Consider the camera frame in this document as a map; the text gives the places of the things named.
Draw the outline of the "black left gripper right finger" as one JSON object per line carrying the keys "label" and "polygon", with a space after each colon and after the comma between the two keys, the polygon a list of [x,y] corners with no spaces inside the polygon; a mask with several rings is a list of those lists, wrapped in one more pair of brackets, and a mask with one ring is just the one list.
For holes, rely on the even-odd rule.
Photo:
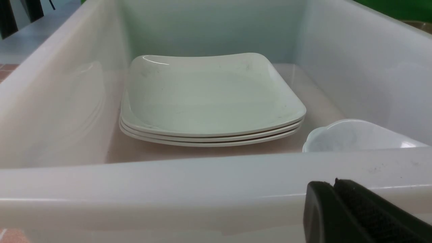
{"label": "black left gripper right finger", "polygon": [[430,243],[431,225],[352,180],[336,179],[334,190],[377,243]]}

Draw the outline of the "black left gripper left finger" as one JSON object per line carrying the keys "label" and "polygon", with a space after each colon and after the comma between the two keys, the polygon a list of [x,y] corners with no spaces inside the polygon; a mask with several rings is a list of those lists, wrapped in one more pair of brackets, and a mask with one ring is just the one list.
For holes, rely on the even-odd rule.
{"label": "black left gripper left finger", "polygon": [[327,182],[308,183],[303,228],[307,243],[374,242]]}

